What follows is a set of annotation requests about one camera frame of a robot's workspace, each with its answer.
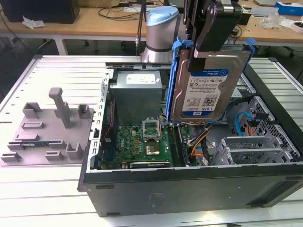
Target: sticker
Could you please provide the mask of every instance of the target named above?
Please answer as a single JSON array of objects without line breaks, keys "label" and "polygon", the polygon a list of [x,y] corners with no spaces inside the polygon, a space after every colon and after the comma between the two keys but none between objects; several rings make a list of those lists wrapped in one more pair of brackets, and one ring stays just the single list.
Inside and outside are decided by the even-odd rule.
[{"label": "sticker", "polygon": [[35,146],[34,143],[22,143],[21,145],[22,146]]},{"label": "sticker", "polygon": [[211,146],[209,148],[215,148],[216,147],[216,143],[215,142],[211,142],[210,145]]},{"label": "sticker", "polygon": [[126,76],[127,84],[155,84],[154,74],[128,74]]},{"label": "sticker", "polygon": [[205,157],[202,158],[202,162],[203,162],[204,165],[208,166],[208,161],[206,160]]},{"label": "sticker", "polygon": [[209,114],[217,105],[220,97],[219,85],[228,76],[228,70],[204,70],[189,76],[182,111],[186,115],[200,116]]}]

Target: power cable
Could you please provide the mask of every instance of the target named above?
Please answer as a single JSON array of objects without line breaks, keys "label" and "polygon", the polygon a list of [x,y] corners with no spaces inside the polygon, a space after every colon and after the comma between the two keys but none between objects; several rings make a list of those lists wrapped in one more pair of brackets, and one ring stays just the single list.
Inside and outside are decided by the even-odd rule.
[{"label": "power cable", "polygon": [[24,47],[28,50],[28,52],[30,52],[30,54],[31,55],[33,55],[34,56],[34,54],[33,54],[33,52],[31,52],[31,50],[22,42],[22,40],[18,37],[18,36],[16,36],[16,34],[9,28],[9,26],[6,24],[6,22],[4,21],[4,19],[3,19],[3,17],[2,17],[2,14],[1,14],[1,12],[2,12],[3,10],[2,9],[0,9],[0,17],[1,17],[1,20],[3,21],[3,23],[4,23],[4,25],[5,25],[5,27],[24,45]]}]

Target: barcode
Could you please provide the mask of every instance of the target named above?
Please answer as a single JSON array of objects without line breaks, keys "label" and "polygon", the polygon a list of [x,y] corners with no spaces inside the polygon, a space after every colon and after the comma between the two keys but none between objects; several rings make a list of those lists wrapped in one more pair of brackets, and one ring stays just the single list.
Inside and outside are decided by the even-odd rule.
[{"label": "barcode", "polygon": [[207,95],[203,101],[202,106],[214,106],[218,95]]}]

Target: yellow wire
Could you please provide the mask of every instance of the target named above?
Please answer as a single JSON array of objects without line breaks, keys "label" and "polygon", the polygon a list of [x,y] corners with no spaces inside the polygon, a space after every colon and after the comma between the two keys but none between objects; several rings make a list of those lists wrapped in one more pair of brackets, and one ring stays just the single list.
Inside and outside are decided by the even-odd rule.
[{"label": "yellow wire", "polygon": [[194,148],[193,148],[193,151],[192,151],[191,154],[190,154],[191,156],[194,155],[197,146],[198,146],[199,143],[201,143],[201,141],[208,135],[208,133],[209,133],[209,131],[208,131],[204,136],[202,136],[201,139],[199,139],[199,141],[195,144],[195,146],[194,146]]}]

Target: hard drive label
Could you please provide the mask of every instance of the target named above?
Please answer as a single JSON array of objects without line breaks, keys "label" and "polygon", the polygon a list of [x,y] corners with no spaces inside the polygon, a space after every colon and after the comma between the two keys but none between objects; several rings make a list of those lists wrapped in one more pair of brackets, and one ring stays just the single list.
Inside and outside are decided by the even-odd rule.
[{"label": "hard drive label", "polygon": [[189,76],[182,111],[188,116],[209,114],[220,97],[219,85],[226,80],[228,70],[204,70]]}]

